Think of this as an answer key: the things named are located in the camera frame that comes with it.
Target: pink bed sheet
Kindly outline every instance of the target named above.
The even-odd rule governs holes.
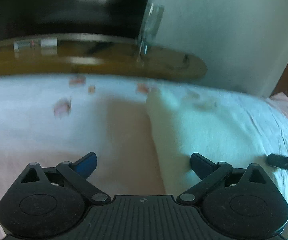
[[[288,97],[284,93],[273,95],[266,102],[288,118]]]
[[[0,78],[0,199],[28,163],[54,167],[88,152],[98,157],[89,181],[112,197],[165,194],[136,79],[88,75],[74,88],[69,79]],[[60,118],[53,108],[61,98],[70,98],[71,112]]]

